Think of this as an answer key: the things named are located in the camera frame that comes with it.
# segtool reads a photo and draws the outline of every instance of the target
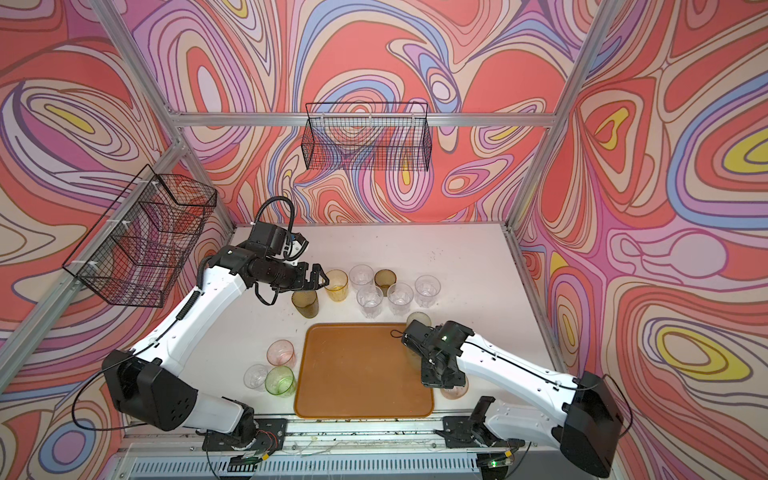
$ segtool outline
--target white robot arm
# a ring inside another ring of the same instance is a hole
[[[401,341],[422,357],[425,386],[463,386],[469,373],[541,411],[532,417],[527,409],[483,396],[468,419],[467,433],[475,443],[525,439],[552,445],[587,473],[610,475],[624,417],[601,377],[584,372],[578,378],[534,365],[456,322],[432,328],[413,321]]]

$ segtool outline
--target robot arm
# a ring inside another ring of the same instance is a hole
[[[164,431],[186,426],[221,432],[230,446],[247,447],[256,436],[253,409],[198,392],[178,376],[210,326],[245,290],[253,287],[262,303],[273,305],[279,293],[328,284],[320,265],[313,265],[307,280],[308,263],[296,262],[307,244],[290,226],[284,230],[257,221],[246,241],[206,258],[195,289],[149,335],[129,352],[114,350],[104,359],[102,371],[116,410]],[[274,291],[271,303],[259,294],[258,283]]]
[[[466,384],[466,373],[514,393],[538,408],[544,420],[519,407],[481,397],[469,417],[476,443],[494,445],[524,436],[557,446],[571,463],[598,477],[611,473],[624,417],[603,379],[546,369],[499,349],[456,322],[435,328],[411,322],[402,343],[422,357],[422,383],[450,389]]]

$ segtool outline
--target metal extrusion bar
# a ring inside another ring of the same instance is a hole
[[[376,117],[408,116],[407,114],[376,114]],[[368,114],[344,114],[343,116],[367,118]],[[303,127],[304,113],[171,113],[170,119],[177,127]],[[534,126],[551,127],[553,114],[427,114],[430,127],[487,127],[487,126]]]
[[[187,143],[187,139],[180,132],[180,128],[174,124],[170,118],[170,107],[167,101],[163,97],[160,88],[157,86],[157,82],[150,73],[147,63],[144,61],[144,57],[136,45],[133,36],[128,31],[128,27],[123,22],[122,17],[115,9],[112,0],[91,0],[91,7],[99,18],[104,30],[107,31],[107,35],[112,40],[114,47],[120,53],[120,56],[125,61],[125,64],[131,73],[131,76],[138,82],[141,89],[144,91],[149,100],[155,116],[162,123],[168,134],[181,142],[181,144],[187,150],[187,166],[192,173],[195,180],[200,181],[206,185],[213,186],[213,182],[210,176],[205,171],[200,159],[195,154],[194,150]],[[217,202],[216,212],[224,227],[230,232],[234,231],[234,225],[230,219],[227,209]]]
[[[181,154],[181,145],[173,144],[166,150],[154,169],[158,173],[170,171],[176,164]],[[138,184],[120,203],[117,209],[110,216],[110,220],[120,220],[128,209],[133,206],[146,184]],[[107,238],[107,235],[117,226],[117,221],[108,221],[91,239],[88,245],[82,250],[76,260],[87,260]],[[43,300],[35,305],[35,308],[22,320],[16,330],[0,348],[0,393],[11,383],[19,370],[22,369],[27,358],[38,348],[40,342],[48,334],[62,313],[69,307],[74,297],[83,288],[83,284],[76,280],[72,275],[62,271],[56,279],[54,285],[42,297]]]
[[[598,12],[594,16],[592,26],[584,40],[584,45],[581,47],[576,62],[574,63],[574,69],[568,77],[568,80],[565,82],[560,101],[558,102],[557,108],[555,108],[554,125],[550,131],[545,134],[546,138],[536,152],[536,155],[531,162],[531,167],[528,169],[528,173],[525,175],[525,178],[518,189],[515,202],[512,204],[512,209],[510,209],[509,216],[505,222],[508,228],[512,228],[515,219],[522,214],[526,199],[528,199],[531,191],[538,185],[539,178],[544,172],[544,168],[557,146],[560,133],[568,123],[568,115],[576,103],[576,98],[581,91],[581,87],[584,86],[590,68],[603,46],[608,29],[611,27],[616,14],[621,10],[623,4],[624,0],[610,0],[609,2],[602,2],[600,7],[598,7]]]
[[[565,365],[562,352],[554,342],[554,332],[552,331],[552,326],[547,317],[547,309],[546,305],[544,305],[544,299],[539,296],[536,291],[536,285],[533,283],[533,278],[531,278],[531,274],[525,268],[525,259],[523,258],[522,250],[520,250],[520,244],[512,232],[506,230],[503,226],[502,230],[504,230],[504,237],[507,240],[507,246],[509,246],[509,253],[512,254],[512,259],[515,261],[515,266],[518,268],[518,275],[523,283],[525,295],[528,297],[528,302],[531,304],[533,316],[536,318],[539,330],[541,330],[541,337],[544,339],[544,345],[547,347],[552,366],[559,372],[567,372],[568,367]]]

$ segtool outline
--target white table surface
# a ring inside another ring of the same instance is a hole
[[[237,229],[231,243],[244,240],[248,230]],[[320,263],[326,272],[334,268],[349,272],[365,263],[374,271],[393,270],[398,281],[411,287],[420,275],[436,276],[442,284],[437,304],[421,309],[413,302],[411,311],[427,313],[433,326],[448,320],[464,324],[515,355],[552,367],[499,225],[299,225],[294,230],[310,242],[301,260]],[[268,288],[262,286],[260,292],[265,299],[272,298]],[[318,291],[318,298],[319,314],[305,319],[293,308],[290,293],[281,294],[274,306],[264,306],[252,290],[246,291],[198,343],[180,377],[202,392],[244,402],[257,415],[292,415],[293,397],[275,397],[243,384],[249,366],[267,364],[266,349],[272,342],[293,343],[297,371],[306,330],[314,323],[406,321],[386,307],[376,319],[365,319],[351,288],[341,303],[334,303],[324,291]],[[472,410],[483,395],[525,404],[490,382],[468,377],[469,391],[458,400],[448,400],[435,390],[435,412]]]

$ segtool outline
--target green glass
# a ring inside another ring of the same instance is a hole
[[[267,373],[264,386],[272,395],[289,397],[296,393],[296,377],[290,368],[284,365],[276,366]]]

